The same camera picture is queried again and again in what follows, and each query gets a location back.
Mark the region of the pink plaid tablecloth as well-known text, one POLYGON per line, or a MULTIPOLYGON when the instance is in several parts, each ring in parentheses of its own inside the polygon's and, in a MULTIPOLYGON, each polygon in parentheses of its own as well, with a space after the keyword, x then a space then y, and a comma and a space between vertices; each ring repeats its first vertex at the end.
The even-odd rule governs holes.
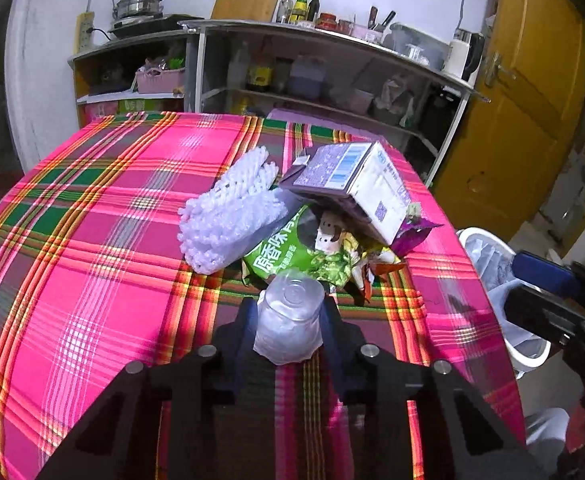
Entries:
MULTIPOLYGON (((236 266, 190 270, 178 210, 252 148, 287 169, 349 134, 230 115, 138 113, 93 122, 0 201, 0 473, 32 479, 126 363, 175 362, 207 344, 251 294, 236 266)), ((396 150, 407 191, 436 229, 344 318, 403 361, 451 362, 515 436, 513 367, 474 267, 434 197, 396 150)))

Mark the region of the pink lid storage box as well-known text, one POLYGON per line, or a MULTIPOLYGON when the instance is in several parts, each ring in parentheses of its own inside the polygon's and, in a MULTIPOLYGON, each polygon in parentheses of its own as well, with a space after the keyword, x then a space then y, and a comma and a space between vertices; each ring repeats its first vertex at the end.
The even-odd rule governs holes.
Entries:
POLYGON ((302 113, 298 112, 298 110, 273 108, 273 110, 268 113, 266 118, 280 120, 281 122, 294 122, 295 124, 317 126, 331 130, 341 130, 352 134, 352 136, 361 136, 361 138, 365 138, 371 141, 381 141, 383 138, 380 134, 375 133, 369 129, 359 128, 353 125, 352 122, 345 122, 344 120, 334 120, 319 115, 302 113))

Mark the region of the red jar on counter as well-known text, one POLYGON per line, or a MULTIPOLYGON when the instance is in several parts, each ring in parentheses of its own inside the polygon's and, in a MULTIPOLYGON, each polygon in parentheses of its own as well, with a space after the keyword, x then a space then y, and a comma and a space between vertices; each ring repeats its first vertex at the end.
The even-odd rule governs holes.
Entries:
POLYGON ((335 32, 338 29, 338 21, 334 14, 322 12, 315 21, 315 27, 317 29, 335 32))

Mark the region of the white metal shelf unit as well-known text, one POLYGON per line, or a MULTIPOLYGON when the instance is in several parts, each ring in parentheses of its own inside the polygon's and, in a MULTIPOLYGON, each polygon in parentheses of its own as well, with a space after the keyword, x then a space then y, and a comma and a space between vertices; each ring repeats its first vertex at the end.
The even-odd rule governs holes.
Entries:
POLYGON ((360 130, 400 151, 433 186, 469 99, 415 42, 242 20, 187 20, 185 106, 360 130))

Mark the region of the yellow crumpled wrapper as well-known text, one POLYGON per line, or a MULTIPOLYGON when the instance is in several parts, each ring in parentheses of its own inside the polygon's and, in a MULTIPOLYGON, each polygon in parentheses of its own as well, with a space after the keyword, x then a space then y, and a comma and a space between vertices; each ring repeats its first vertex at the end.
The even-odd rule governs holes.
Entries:
POLYGON ((364 252, 360 260, 351 269, 350 281, 355 284, 360 296, 368 304, 372 299, 375 278, 404 268, 404 261, 390 248, 371 249, 364 252))

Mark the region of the green snack bag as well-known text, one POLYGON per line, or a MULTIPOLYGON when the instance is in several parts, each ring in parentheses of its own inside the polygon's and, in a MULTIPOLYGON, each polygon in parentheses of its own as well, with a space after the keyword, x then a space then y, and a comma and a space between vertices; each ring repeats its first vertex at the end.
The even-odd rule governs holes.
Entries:
POLYGON ((303 205, 278 231, 248 252, 242 263, 262 280, 290 269, 335 287, 345 286, 363 259, 364 246, 334 211, 303 205))

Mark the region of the yellow wooden door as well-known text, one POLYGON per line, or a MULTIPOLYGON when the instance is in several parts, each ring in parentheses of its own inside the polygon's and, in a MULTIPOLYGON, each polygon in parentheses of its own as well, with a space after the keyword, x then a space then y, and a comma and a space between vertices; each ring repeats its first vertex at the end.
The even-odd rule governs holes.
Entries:
POLYGON ((460 131, 433 185, 453 226, 509 240, 552 191, 585 102, 585 19, 570 0, 499 0, 460 131))

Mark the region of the grey blue plastic container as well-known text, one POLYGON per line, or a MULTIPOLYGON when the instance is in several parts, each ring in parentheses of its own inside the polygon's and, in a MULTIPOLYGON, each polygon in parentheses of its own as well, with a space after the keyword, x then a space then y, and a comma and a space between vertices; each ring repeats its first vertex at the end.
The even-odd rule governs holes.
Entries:
POLYGON ((286 90, 291 96, 317 100, 326 76, 326 61, 313 55, 299 55, 291 64, 286 90))

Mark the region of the steel cooking pot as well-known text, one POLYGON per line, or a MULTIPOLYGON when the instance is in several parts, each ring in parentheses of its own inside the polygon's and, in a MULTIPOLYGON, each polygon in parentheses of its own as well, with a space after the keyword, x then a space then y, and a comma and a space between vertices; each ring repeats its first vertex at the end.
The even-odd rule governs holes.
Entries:
POLYGON ((163 0, 119 0, 114 4, 114 20, 161 14, 163 0))

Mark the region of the purple snack wrapper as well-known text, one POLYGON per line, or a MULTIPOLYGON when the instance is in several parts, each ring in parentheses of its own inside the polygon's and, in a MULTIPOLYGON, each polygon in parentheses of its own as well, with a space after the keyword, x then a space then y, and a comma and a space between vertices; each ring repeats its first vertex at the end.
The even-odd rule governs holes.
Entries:
POLYGON ((422 244, 432 230, 440 228, 440 226, 441 223, 432 222, 425 218, 413 221, 405 220, 393 244, 390 245, 390 249, 398 258, 403 258, 422 244))

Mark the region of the dark soy sauce bottle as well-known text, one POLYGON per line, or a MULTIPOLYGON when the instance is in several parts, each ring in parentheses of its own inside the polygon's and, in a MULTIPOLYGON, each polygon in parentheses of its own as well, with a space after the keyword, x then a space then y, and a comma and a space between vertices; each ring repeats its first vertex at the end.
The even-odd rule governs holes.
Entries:
POLYGON ((314 22, 319 15, 320 10, 320 0, 310 0, 308 4, 308 12, 307 12, 307 20, 309 22, 314 22))

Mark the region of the purple white milk carton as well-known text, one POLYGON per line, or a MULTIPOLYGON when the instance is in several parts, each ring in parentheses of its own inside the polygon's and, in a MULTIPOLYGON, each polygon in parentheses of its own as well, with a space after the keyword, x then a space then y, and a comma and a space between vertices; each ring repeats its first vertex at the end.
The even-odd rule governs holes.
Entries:
POLYGON ((386 246, 396 239, 411 204, 396 166, 378 142, 308 148, 279 185, 342 211, 386 246))

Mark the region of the green oil bottle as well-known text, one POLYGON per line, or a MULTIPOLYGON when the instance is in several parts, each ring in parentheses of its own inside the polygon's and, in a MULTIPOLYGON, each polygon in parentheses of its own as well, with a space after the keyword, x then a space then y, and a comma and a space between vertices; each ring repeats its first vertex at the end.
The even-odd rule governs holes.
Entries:
POLYGON ((297 24, 306 21, 308 15, 308 0, 296 0, 290 11, 289 24, 297 24))

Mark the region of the pink plastic basket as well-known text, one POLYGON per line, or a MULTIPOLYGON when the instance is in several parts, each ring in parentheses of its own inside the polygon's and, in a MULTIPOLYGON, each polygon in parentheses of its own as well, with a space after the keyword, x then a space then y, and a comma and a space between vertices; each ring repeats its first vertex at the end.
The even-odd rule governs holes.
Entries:
POLYGON ((136 87, 140 94, 173 94, 183 87, 184 68, 176 70, 160 70, 158 67, 138 70, 135 73, 136 87))

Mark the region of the white power strip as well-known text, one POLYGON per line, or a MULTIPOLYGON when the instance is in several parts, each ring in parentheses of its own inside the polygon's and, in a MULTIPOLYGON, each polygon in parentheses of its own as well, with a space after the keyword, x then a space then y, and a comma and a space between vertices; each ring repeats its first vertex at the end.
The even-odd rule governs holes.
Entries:
POLYGON ((93 47, 92 30, 95 13, 88 11, 76 17, 76 30, 74 31, 74 53, 79 54, 93 47))

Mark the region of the clear plastic cup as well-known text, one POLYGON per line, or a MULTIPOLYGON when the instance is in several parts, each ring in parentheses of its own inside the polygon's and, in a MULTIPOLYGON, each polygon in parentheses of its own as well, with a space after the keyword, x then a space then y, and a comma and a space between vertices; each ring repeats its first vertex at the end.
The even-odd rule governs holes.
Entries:
POLYGON ((258 301, 253 350, 276 366, 309 360, 323 344, 322 284, 297 269, 273 278, 258 301))

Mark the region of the white foam fruit net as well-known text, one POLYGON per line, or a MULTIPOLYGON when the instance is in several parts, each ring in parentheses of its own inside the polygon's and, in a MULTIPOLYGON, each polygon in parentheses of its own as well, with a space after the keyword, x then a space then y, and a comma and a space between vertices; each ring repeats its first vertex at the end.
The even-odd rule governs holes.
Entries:
POLYGON ((178 242, 186 263, 211 275, 242 259, 294 217, 303 200, 275 185, 279 168, 258 146, 240 156, 209 191, 178 210, 178 242))

